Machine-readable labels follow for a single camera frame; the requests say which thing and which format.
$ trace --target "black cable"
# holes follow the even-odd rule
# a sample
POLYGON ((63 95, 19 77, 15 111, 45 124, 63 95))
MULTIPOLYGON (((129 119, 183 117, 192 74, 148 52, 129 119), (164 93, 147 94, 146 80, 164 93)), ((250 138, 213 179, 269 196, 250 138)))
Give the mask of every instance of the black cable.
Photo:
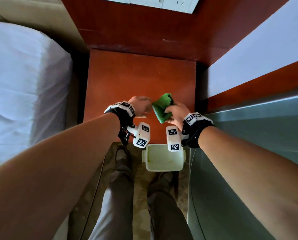
POLYGON ((197 149, 195 149, 195 152, 194 152, 194 154, 193 154, 193 156, 192 156, 192 160, 191 160, 190 168, 189 168, 189 187, 190 187, 190 193, 191 193, 192 205, 194 206, 194 210, 195 210, 195 213, 196 213, 196 217, 197 217, 197 220, 198 220, 198 224, 199 224, 199 226, 200 226, 200 230, 201 230, 201 232, 202 232, 202 234, 203 234, 203 238, 206 240, 205 234, 203 233, 203 229, 202 229, 202 227, 201 227, 201 224, 200 224, 200 221, 199 221, 199 218, 198 218, 198 214, 197 214, 197 211, 196 211, 196 207, 195 207, 195 203, 194 203, 194 196, 193 196, 193 194, 192 194, 192 188, 191 188, 191 180, 190 180, 191 166, 192 166, 192 163, 194 162, 194 156, 195 156, 196 150, 197 150, 197 149))
POLYGON ((91 208, 92 208, 93 202, 95 201, 95 194, 97 193, 98 186, 99 186, 99 183, 100 183, 100 178, 101 178, 101 175, 102 175, 102 170, 103 170, 103 165, 104 165, 104 160, 105 159, 106 159, 106 157, 103 158, 103 162, 102 162, 102 166, 101 166, 101 171, 100 171, 100 175, 99 175, 99 180, 98 180, 98 183, 97 183, 97 187, 95 188, 95 193, 94 193, 93 198, 92 198, 92 202, 91 202, 91 206, 89 208, 89 212, 88 212, 88 215, 87 215, 86 223, 85 223, 85 225, 83 227, 83 230, 82 230, 82 233, 81 233, 81 235, 79 237, 79 240, 81 240, 81 238, 83 236, 83 233, 85 232, 85 229, 86 229, 86 226, 87 226, 87 222, 88 222, 88 219, 89 219, 91 208))

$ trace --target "white plastic container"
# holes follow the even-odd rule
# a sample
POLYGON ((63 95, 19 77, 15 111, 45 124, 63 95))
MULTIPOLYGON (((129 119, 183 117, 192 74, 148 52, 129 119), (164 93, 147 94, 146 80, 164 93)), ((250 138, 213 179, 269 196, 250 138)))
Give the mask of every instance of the white plastic container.
POLYGON ((184 167, 186 152, 183 147, 178 152, 170 152, 168 145, 148 144, 142 151, 142 162, 151 172, 180 171, 184 167))

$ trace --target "mattress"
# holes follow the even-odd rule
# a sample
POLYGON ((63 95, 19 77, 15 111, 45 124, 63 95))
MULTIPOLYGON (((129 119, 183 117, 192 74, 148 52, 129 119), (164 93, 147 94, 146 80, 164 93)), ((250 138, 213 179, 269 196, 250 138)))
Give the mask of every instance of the mattress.
POLYGON ((0 22, 0 164, 64 129, 71 74, 54 40, 0 22))

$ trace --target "beige wall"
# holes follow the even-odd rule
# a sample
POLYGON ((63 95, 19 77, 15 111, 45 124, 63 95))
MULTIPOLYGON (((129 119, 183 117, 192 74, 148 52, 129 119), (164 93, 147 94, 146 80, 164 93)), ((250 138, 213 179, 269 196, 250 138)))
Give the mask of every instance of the beige wall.
POLYGON ((88 52, 61 0, 0 0, 0 21, 34 28, 62 46, 88 52))

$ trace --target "trousers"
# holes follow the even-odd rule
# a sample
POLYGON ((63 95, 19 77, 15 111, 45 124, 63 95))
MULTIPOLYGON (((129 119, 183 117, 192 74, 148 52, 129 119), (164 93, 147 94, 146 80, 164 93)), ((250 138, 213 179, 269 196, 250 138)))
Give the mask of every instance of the trousers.
MULTIPOLYGON (((133 187, 134 177, 128 161, 120 159, 109 178, 101 213, 89 240, 132 240, 133 187)), ((147 203, 152 240, 193 240, 166 178, 160 177, 149 185, 147 203)))

